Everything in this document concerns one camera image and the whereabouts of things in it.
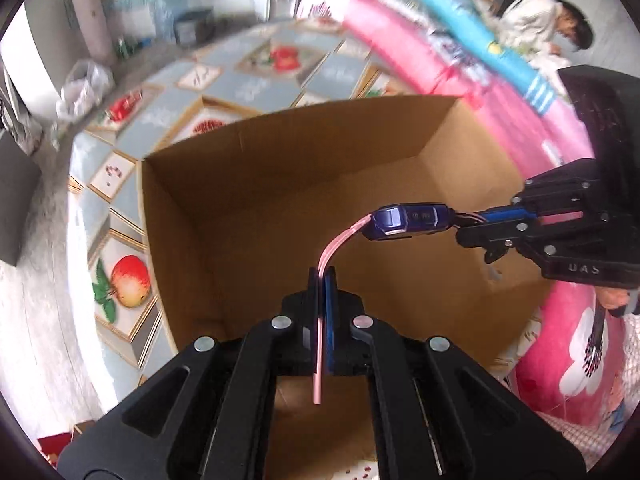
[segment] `white stripe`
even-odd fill
[[[542,113],[542,110],[545,109],[545,106],[548,104],[549,101],[551,101],[551,99],[553,98],[554,93],[553,91],[549,90],[548,94],[546,95],[546,98],[544,101],[542,101],[542,104],[540,105],[540,107],[538,108],[538,111],[540,113]]]
[[[524,94],[524,98],[525,99],[529,99],[529,95],[531,94],[531,92],[533,92],[533,89],[536,87],[536,85],[538,84],[538,79],[540,79],[540,74],[536,74],[535,78],[533,79],[533,81],[531,82],[531,85],[529,85],[529,90],[527,90],[527,93]]]
[[[538,99],[540,99],[542,97],[542,94],[545,93],[545,88],[546,88],[545,84],[543,84],[540,87],[540,90],[538,90],[538,93],[536,94],[536,98],[533,99],[533,101],[531,102],[531,106],[535,106],[536,105],[536,103],[538,102]]]

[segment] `gray floor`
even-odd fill
[[[155,44],[121,63],[112,99],[183,55],[176,46]],[[80,355],[66,273],[70,153],[75,132],[89,120],[66,133],[58,152],[45,139],[33,155],[42,179],[22,256],[17,267],[0,262],[0,390],[32,439],[102,415]]]

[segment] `blue inflatable tube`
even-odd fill
[[[553,87],[516,51],[498,44],[472,0],[420,0],[470,53],[500,74],[540,115],[558,97]]]

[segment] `white flower print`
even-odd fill
[[[588,306],[582,313],[580,322],[575,329],[574,335],[569,343],[569,356],[574,360],[567,371],[560,379],[560,392],[567,397],[575,397],[585,388],[588,395],[593,395],[600,381],[602,380],[602,370],[604,368],[604,359],[609,349],[609,329],[607,320],[604,320],[604,329],[602,332],[602,357],[595,362],[595,366],[591,366],[591,370],[586,370],[587,359],[593,354],[590,351],[589,338],[593,330],[593,319],[596,314],[595,294],[593,304]]]

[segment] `person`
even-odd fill
[[[561,55],[552,42],[556,33],[578,49],[593,44],[593,30],[578,7],[564,0],[515,0],[502,14],[501,42],[521,54]]]

